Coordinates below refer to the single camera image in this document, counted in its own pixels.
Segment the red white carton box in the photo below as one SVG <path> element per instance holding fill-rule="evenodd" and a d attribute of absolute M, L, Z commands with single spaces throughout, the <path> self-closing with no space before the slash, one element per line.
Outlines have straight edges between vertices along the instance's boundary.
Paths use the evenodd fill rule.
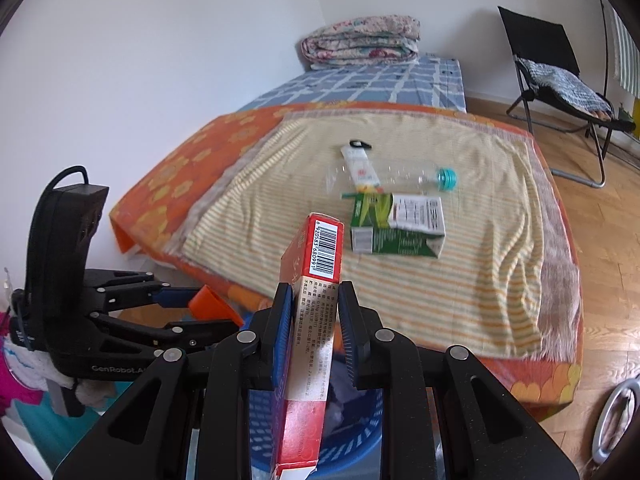
<path fill-rule="evenodd" d="M 318 465 L 337 318 L 344 226 L 310 214 L 281 257 L 293 292 L 283 382 L 274 406 L 272 476 L 306 479 Z"/>

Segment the black clip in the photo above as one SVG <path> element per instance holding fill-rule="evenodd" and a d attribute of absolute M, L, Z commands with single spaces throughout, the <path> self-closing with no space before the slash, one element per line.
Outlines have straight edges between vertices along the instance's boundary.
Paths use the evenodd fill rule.
<path fill-rule="evenodd" d="M 349 146 L 351 148 L 361 148 L 362 150 L 365 150 L 365 151 L 372 150 L 372 145 L 371 144 L 369 144 L 367 142 L 364 142 L 364 141 L 361 141 L 361 140 L 350 140 L 349 141 Z"/>

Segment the orange floral bed sheet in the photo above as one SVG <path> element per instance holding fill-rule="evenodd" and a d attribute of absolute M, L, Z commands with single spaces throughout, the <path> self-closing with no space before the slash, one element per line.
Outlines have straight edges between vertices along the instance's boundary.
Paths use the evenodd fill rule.
<path fill-rule="evenodd" d="M 575 247 L 547 162 L 527 132 L 491 119 L 388 103 L 298 104 L 214 119 L 122 196 L 122 252 L 143 252 L 248 310 L 267 304 L 280 259 L 310 214 L 343 222 L 326 173 L 350 140 L 374 162 L 457 171 L 442 193 L 439 257 L 357 255 L 342 275 L 383 322 L 431 348 L 469 347 L 538 417 L 582 376 Z"/>

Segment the folded floral quilt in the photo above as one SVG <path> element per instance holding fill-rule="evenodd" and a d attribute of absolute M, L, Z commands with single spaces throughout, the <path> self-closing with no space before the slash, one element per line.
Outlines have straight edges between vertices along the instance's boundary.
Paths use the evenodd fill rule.
<path fill-rule="evenodd" d="M 375 15 L 321 27 L 300 42 L 311 66 L 343 67 L 413 63 L 421 23 L 410 15 Z"/>

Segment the striped yellow towel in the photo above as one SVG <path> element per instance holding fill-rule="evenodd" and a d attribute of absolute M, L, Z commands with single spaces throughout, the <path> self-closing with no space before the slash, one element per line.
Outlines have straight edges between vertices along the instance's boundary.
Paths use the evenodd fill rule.
<path fill-rule="evenodd" d="M 311 270 L 385 323 L 497 359 L 576 358 L 580 285 L 559 202 L 528 136 L 425 112 L 292 113 L 194 204 L 179 261 L 268 292 L 313 214 Z"/>

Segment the green striped hanging towel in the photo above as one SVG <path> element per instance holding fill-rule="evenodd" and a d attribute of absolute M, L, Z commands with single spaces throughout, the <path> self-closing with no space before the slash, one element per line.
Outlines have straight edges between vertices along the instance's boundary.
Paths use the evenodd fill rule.
<path fill-rule="evenodd" d="M 639 97 L 639 49 L 622 19 L 611 10 L 614 28 L 615 77 L 620 86 L 635 98 Z"/>

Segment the green white carton box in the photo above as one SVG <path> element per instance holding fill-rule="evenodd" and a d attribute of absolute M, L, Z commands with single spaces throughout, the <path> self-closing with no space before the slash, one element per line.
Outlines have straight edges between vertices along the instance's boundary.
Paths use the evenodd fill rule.
<path fill-rule="evenodd" d="M 447 232 L 439 196 L 358 193 L 350 220 L 357 254 L 439 258 Z"/>

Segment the clear plastic bottle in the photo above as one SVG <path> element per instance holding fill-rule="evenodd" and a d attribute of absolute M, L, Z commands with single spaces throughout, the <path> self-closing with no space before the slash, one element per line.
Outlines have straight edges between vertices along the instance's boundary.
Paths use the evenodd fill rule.
<path fill-rule="evenodd" d="M 382 184 L 378 193 L 430 194 L 453 191 L 457 173 L 429 160 L 369 158 Z M 349 177 L 344 159 L 332 162 L 326 170 L 326 192 L 347 196 L 358 193 Z"/>

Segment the white wet wipe packet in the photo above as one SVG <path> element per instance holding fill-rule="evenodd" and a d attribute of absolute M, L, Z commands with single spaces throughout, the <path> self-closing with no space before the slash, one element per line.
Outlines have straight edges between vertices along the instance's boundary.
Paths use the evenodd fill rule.
<path fill-rule="evenodd" d="M 377 193 L 382 190 L 382 184 L 367 151 L 361 148 L 351 148 L 348 144 L 341 148 L 341 153 L 349 177 L 358 193 Z"/>

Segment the orange cup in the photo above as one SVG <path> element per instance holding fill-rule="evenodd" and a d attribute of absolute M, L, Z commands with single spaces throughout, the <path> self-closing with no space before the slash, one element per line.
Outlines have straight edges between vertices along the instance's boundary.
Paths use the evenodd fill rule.
<path fill-rule="evenodd" d="M 192 299 L 188 308 L 191 315 L 198 321 L 231 321 L 241 327 L 241 315 L 229 306 L 221 296 L 218 296 L 208 285 L 204 285 Z"/>

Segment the black folding chair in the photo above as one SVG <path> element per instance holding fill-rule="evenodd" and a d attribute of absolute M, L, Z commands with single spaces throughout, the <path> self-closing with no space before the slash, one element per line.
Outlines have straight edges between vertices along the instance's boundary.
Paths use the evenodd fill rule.
<path fill-rule="evenodd" d="M 631 134 L 636 123 L 614 110 L 611 101 L 591 89 L 580 78 L 580 69 L 565 28 L 500 6 L 500 18 L 511 49 L 520 94 L 506 110 L 506 116 L 525 122 L 529 132 L 540 122 L 534 119 L 530 104 L 535 101 L 581 120 L 584 124 L 570 130 L 582 130 L 593 140 L 600 170 L 595 181 L 578 174 L 553 168 L 555 177 L 603 188 L 606 183 L 604 160 L 615 131 Z"/>

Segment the striped chair cushion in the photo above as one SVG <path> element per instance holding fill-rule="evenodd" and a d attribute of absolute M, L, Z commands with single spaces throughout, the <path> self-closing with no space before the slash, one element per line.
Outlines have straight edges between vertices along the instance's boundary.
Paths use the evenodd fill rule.
<path fill-rule="evenodd" d="M 515 61 L 523 70 L 530 88 L 540 96 L 551 94 L 574 110 L 593 117 L 601 119 L 614 117 L 612 106 L 568 70 L 526 60 L 526 58 L 516 58 Z"/>

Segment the blue plastic laundry basket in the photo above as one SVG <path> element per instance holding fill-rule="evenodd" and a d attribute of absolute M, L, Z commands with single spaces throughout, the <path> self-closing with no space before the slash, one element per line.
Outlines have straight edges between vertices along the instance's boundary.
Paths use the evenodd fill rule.
<path fill-rule="evenodd" d="M 273 393 L 252 390 L 250 413 L 250 464 L 254 479 L 270 477 Z M 352 385 L 344 356 L 333 356 L 328 406 L 324 416 L 319 461 L 314 479 L 362 466 L 382 440 L 383 393 L 358 390 Z"/>

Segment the blue checked mattress cover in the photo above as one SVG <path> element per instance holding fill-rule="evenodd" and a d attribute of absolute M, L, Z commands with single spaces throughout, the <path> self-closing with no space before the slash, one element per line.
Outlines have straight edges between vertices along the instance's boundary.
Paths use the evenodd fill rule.
<path fill-rule="evenodd" d="M 455 58 L 424 54 L 413 64 L 310 70 L 242 110 L 306 103 L 383 102 L 466 111 L 462 71 Z"/>

